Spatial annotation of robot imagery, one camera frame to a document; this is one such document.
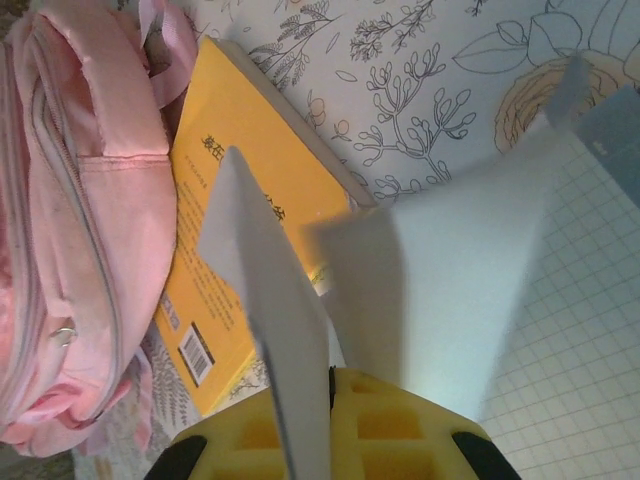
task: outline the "book cover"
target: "book cover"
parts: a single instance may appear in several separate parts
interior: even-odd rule
[[[171,151],[178,238],[154,317],[203,415],[215,410],[255,358],[236,293],[197,253],[210,191],[232,145],[245,156],[312,280],[322,262],[304,227],[349,211],[338,182],[216,43],[205,39]]]

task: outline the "barcode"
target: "barcode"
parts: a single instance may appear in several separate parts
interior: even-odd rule
[[[191,324],[180,347],[180,356],[196,386],[200,386],[215,363],[195,325]]]
[[[173,308],[173,303],[171,303],[167,292],[162,292],[162,296],[160,297],[160,305],[162,305],[162,308],[167,314],[167,318],[169,318],[171,328],[177,330],[178,327],[180,327],[180,319],[178,318],[178,314],[176,313],[175,308]]]

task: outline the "yellow book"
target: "yellow book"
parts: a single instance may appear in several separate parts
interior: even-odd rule
[[[321,266],[306,225],[371,197],[232,42],[206,38],[171,151],[178,238],[155,322],[200,413],[212,413],[255,358],[233,290],[196,252],[209,194],[225,150],[237,146],[310,277]]]

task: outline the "yellow foam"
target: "yellow foam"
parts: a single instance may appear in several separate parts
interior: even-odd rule
[[[490,440],[474,422],[357,370],[336,369],[334,480],[477,479],[451,435]],[[190,480],[283,480],[273,402],[265,390],[182,432],[208,439]]]

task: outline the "grid paper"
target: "grid paper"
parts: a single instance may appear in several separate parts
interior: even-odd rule
[[[575,142],[482,425],[525,480],[640,478],[640,209]]]

